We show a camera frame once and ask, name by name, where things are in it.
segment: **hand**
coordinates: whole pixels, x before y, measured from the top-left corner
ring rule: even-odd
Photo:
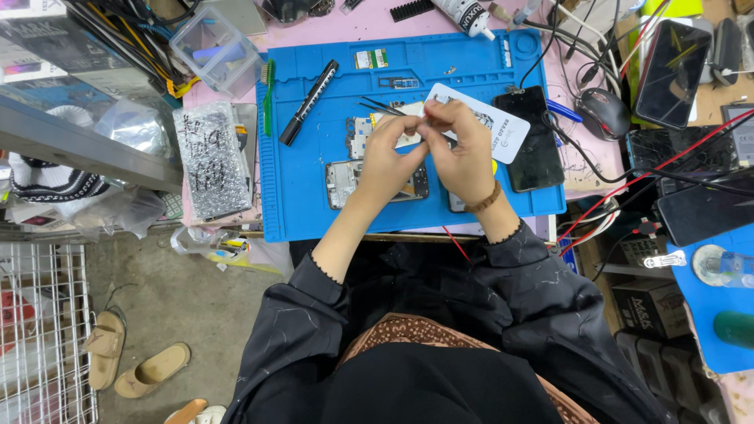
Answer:
[[[429,144],[437,175],[445,188],[468,206],[487,199],[495,189],[489,129],[459,100],[447,104],[429,100],[425,113],[431,127],[422,124],[416,131]],[[440,134],[448,130],[458,136],[458,145],[453,150]]]
[[[421,164],[429,148],[419,143],[406,155],[395,151],[398,138],[404,133],[412,136],[421,124],[418,116],[385,116],[366,139],[364,165],[359,185],[351,197],[366,202],[378,213],[406,185],[411,174]]]

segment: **blue silicone repair mat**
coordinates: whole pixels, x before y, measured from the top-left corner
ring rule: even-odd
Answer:
[[[370,109],[359,106],[356,96],[368,96],[382,103],[413,103],[426,99],[436,83],[491,104],[492,98],[518,84],[541,53],[539,33],[524,29],[493,31],[497,38],[470,38],[463,33],[425,35],[411,38],[306,45],[274,48],[268,59],[277,67],[272,97],[272,137],[264,133],[259,108],[259,170],[262,185],[262,216],[266,241],[292,241],[324,235],[338,211],[331,210],[325,187],[325,165],[348,160],[345,145],[346,118],[368,118]],[[385,49],[388,66],[357,69],[354,55],[360,51]],[[304,120],[290,147],[278,142],[288,121],[304,97],[335,59],[340,64],[335,78]],[[416,89],[378,87],[378,78],[418,79]],[[527,77],[526,85],[547,87],[542,63]],[[267,86],[256,86],[257,103]],[[410,151],[414,146],[398,149]],[[448,193],[440,183],[428,156],[426,161],[429,196],[421,200],[388,204],[369,227],[369,232],[388,232],[429,226],[473,222],[472,214],[454,214],[448,209]],[[558,214],[566,209],[562,186],[515,194],[510,189],[505,166],[498,167],[500,180],[513,208],[521,217]]]
[[[697,329],[697,339],[704,361],[716,373],[733,373],[754,368],[754,350],[723,343],[713,328],[715,316],[723,311],[754,314],[754,289],[713,287],[704,284],[691,268],[694,252],[705,244],[716,244],[731,252],[754,256],[754,224],[708,238],[691,246],[681,247],[686,254],[686,266],[672,266]],[[667,243],[667,251],[679,248]]]

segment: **black mouse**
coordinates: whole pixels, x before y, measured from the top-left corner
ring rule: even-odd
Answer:
[[[576,99],[576,112],[592,134],[606,141],[623,139],[631,126],[631,112],[615,94],[588,88]]]

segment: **metal wire basket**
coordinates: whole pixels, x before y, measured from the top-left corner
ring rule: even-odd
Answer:
[[[0,243],[0,275],[0,422],[96,422],[84,247]]]

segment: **bracelet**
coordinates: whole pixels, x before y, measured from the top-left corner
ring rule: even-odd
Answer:
[[[495,203],[495,200],[498,199],[498,196],[500,195],[500,192],[503,191],[503,188],[500,187],[500,181],[495,180],[495,188],[492,190],[492,194],[489,195],[488,198],[484,199],[482,203],[479,203],[476,206],[464,206],[464,212],[471,212],[472,214],[478,214],[479,212],[485,210],[488,208],[491,204]]]

